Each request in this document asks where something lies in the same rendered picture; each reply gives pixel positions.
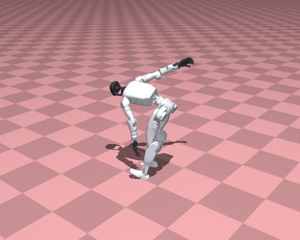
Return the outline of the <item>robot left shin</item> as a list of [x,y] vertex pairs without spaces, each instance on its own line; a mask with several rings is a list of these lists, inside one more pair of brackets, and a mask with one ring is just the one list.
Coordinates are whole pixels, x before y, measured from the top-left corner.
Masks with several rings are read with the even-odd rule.
[[142,174],[145,176],[147,175],[151,163],[153,163],[157,149],[158,149],[158,145],[154,142],[152,142],[149,145],[149,147],[146,144],[144,158],[143,158],[143,171],[142,171]]

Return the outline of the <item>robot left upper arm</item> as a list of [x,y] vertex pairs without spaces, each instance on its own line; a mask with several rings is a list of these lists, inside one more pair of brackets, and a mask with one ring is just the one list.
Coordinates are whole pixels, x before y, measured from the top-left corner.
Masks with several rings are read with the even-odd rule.
[[130,120],[132,125],[134,126],[137,123],[137,120],[134,118],[133,112],[132,112],[131,108],[129,107],[129,104],[130,104],[129,99],[124,96],[120,102],[120,106],[123,109],[128,120]]

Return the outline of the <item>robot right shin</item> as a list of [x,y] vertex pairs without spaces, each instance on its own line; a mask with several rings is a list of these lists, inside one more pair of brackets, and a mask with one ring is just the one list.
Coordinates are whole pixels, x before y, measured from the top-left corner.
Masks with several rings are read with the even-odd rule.
[[[166,134],[166,135],[167,135],[167,134]],[[157,140],[156,135],[155,135],[155,137],[154,137],[154,140]],[[156,154],[155,154],[155,157],[154,157],[153,161],[155,160],[157,153],[160,152],[160,150],[161,150],[161,148],[162,148],[162,146],[163,146],[163,144],[164,144],[164,142],[165,142],[165,140],[164,140],[164,141],[159,141],[159,140],[157,140],[157,141],[158,141],[158,143],[159,143],[159,148],[156,150]]]

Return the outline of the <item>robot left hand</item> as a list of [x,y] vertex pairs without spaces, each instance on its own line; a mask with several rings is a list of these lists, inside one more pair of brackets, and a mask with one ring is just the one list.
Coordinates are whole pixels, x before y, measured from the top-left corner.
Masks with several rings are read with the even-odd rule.
[[139,154],[140,152],[137,152],[137,149],[138,149],[137,148],[137,145],[138,145],[137,140],[134,140],[132,145],[133,145],[133,150],[135,151],[136,156],[141,157],[141,154]]

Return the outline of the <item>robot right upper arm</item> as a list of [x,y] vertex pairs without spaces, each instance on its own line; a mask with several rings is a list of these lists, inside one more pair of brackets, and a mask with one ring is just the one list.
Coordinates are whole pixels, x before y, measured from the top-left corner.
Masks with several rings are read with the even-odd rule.
[[149,73],[143,76],[138,76],[135,78],[135,81],[139,81],[139,82],[149,82],[152,79],[156,79],[156,80],[160,80],[162,78],[162,74],[160,73],[160,71],[155,71],[153,73]]

